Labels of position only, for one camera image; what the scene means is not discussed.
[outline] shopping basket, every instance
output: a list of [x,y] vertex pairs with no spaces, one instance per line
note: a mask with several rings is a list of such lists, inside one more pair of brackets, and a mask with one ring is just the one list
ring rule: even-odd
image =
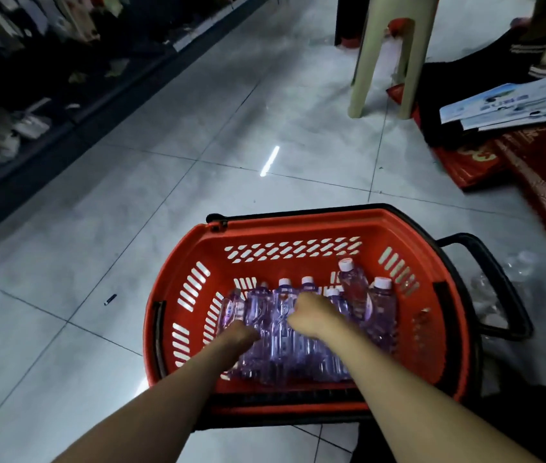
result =
[[[478,395],[480,335],[524,340],[533,327],[515,288],[471,234],[435,241],[393,206],[362,206],[237,217],[209,215],[174,248],[153,286],[144,320],[144,360],[151,385],[214,339],[221,302],[262,281],[312,276],[337,286],[338,260],[353,257],[370,279],[394,281],[396,358],[429,383],[464,401]],[[508,328],[478,322],[468,291],[442,247],[462,244],[498,295]],[[272,389],[222,374],[198,428],[348,422],[369,417],[354,383],[295,381]]]

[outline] white bottle cap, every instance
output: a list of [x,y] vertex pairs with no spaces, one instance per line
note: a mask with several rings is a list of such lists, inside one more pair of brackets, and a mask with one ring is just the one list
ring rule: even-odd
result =
[[393,282],[391,278],[376,278],[374,280],[374,286],[378,289],[391,289]]
[[519,255],[517,255],[517,259],[522,263],[526,263],[529,265],[534,265],[539,261],[539,257],[537,256],[537,254],[529,250],[522,250]]
[[354,262],[352,258],[342,258],[339,260],[339,269],[343,272],[352,271],[354,269]]

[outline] black basket handle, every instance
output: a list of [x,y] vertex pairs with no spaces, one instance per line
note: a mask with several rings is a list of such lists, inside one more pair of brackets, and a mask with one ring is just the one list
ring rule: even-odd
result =
[[446,247],[451,244],[461,244],[466,247],[496,292],[496,296],[509,322],[509,328],[497,328],[479,323],[479,333],[509,341],[528,340],[534,332],[534,327],[524,307],[524,303],[509,278],[505,275],[504,270],[485,244],[478,237],[467,233],[454,234],[440,239],[436,243],[440,247]]

